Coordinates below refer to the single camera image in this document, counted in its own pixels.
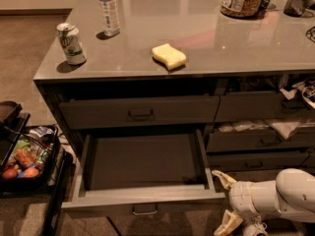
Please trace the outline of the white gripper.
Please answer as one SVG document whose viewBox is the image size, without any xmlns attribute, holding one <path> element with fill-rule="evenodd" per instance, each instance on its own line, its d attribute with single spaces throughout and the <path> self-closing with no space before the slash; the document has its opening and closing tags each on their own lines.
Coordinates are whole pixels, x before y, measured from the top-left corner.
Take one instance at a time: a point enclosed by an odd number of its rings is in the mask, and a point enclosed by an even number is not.
<svg viewBox="0 0 315 236">
<path fill-rule="evenodd" d="M 229 191 L 229 203 L 234 211 L 225 210 L 215 236 L 227 236 L 244 219 L 254 217 L 274 217 L 279 212 L 276 181 L 249 182 L 238 181 L 229 175 L 213 170 L 212 174 L 220 179 L 222 186 Z"/>
</svg>

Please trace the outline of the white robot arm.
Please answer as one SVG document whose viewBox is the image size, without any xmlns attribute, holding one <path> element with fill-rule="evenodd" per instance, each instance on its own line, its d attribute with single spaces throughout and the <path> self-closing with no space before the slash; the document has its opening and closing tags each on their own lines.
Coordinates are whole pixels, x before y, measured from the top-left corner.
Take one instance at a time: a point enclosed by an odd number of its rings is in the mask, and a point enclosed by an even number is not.
<svg viewBox="0 0 315 236">
<path fill-rule="evenodd" d="M 275 180 L 236 181 L 214 170 L 222 186 L 228 190 L 232 211 L 226 210 L 215 236 L 227 236 L 242 226 L 243 236 L 269 236 L 264 223 L 268 218 L 295 222 L 315 222 L 315 177 L 310 173 L 288 168 Z"/>
</svg>

